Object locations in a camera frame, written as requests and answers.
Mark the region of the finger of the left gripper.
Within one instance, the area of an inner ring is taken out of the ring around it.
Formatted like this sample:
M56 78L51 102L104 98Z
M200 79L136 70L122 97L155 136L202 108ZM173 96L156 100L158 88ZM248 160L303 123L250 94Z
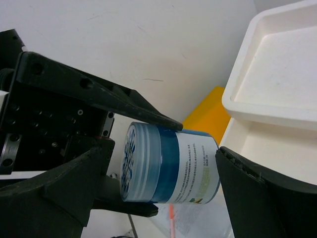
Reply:
M141 217L153 217L158 207L144 202L124 202L120 194L119 180L104 175L100 177L93 209L108 210Z

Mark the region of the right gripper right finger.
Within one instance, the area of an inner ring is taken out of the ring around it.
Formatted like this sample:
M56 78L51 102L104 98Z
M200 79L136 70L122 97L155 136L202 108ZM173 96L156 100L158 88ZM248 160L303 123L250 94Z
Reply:
M215 154L236 238L315 238L317 187L220 147Z

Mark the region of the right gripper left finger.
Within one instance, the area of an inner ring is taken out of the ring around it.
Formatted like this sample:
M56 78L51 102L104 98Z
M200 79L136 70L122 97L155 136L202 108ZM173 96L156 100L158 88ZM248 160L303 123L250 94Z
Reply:
M99 197L102 169L113 147L94 147L32 178L0 181L2 238L79 238L91 210L109 210Z

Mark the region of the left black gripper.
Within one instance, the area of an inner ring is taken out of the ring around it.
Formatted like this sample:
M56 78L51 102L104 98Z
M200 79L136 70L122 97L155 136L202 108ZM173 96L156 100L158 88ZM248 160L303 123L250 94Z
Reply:
M35 52L0 34L0 173L47 171L110 135L114 114L181 131L138 91Z

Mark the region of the blue cleaning gel jar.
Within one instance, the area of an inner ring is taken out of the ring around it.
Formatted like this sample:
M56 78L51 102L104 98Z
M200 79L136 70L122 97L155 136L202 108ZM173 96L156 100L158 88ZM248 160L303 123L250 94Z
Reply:
M218 144L205 132L130 124L123 150L120 193L125 202L206 204L220 179Z

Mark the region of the white drawer cabinet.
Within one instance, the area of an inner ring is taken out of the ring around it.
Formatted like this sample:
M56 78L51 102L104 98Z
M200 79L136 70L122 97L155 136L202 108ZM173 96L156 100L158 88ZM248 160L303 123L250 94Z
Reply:
M316 1L272 8L251 20L222 104L235 119L316 130Z

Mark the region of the white top drawer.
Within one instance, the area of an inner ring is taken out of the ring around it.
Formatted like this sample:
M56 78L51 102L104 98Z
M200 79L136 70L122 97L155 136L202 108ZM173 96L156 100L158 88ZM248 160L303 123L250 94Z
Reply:
M317 133L231 118L221 146L271 170L317 183Z

